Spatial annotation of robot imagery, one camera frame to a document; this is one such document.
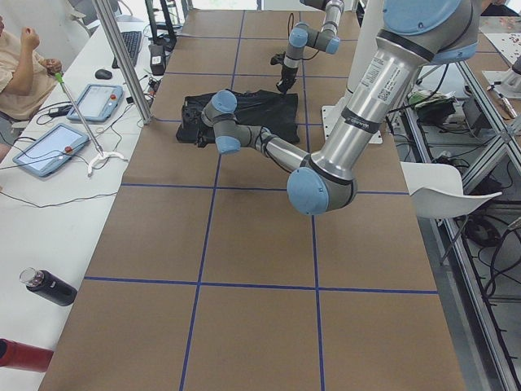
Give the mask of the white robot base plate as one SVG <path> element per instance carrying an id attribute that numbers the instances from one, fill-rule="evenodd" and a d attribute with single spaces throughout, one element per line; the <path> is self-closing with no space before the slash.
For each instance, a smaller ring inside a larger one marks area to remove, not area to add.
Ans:
<path id="1" fill-rule="evenodd" d="M 379 129 L 380 124 L 365 120 L 352 113 L 348 114 L 347 117 L 344 117 L 342 114 L 344 109 L 344 104 L 322 106 L 322 128 L 325 140 L 332 135 L 337 121 L 340 121 L 342 124 L 354 126 L 356 129 L 364 130 L 367 134 L 370 134 L 371 139 L 369 144 L 383 143 L 383 136 Z"/>

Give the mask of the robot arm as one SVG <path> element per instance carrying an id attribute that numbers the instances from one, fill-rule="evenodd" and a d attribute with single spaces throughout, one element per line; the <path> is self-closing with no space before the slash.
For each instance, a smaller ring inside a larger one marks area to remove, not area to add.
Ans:
<path id="1" fill-rule="evenodd" d="M 469 59 L 478 44 L 481 5 L 477 1 L 371 1 L 357 43 L 366 66 L 353 67 L 339 115 L 322 148 L 307 153 L 260 125 L 243 125 L 237 99 L 220 90 L 198 122 L 211 128 L 222 155 L 253 148 L 289 173 L 287 194 L 295 209 L 318 215 L 341 209 L 357 193 L 353 167 L 386 115 L 428 64 Z"/>
<path id="2" fill-rule="evenodd" d="M 296 81 L 299 63 L 304 59 L 304 48 L 310 47 L 318 51 L 334 54 L 339 49 L 339 22 L 344 12 L 344 1 L 338 0 L 303 0 L 307 7 L 324 11 L 325 17 L 320 31 L 310 28 L 306 23 L 297 23 L 290 31 L 287 49 L 283 54 L 275 55 L 270 64 L 281 64 L 281 79 L 276 84 L 280 93 L 285 94 Z"/>

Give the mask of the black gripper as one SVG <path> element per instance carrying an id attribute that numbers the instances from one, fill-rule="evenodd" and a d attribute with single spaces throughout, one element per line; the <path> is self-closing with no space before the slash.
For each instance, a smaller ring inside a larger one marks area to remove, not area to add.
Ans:
<path id="1" fill-rule="evenodd" d="M 198 133 L 204 127 L 201 111 L 198 108 L 182 108 L 182 131 L 185 133 Z"/>
<path id="2" fill-rule="evenodd" d="M 276 83 L 276 87 L 281 94 L 286 94 L 296 81 L 298 68 L 283 67 L 281 72 L 281 80 Z"/>

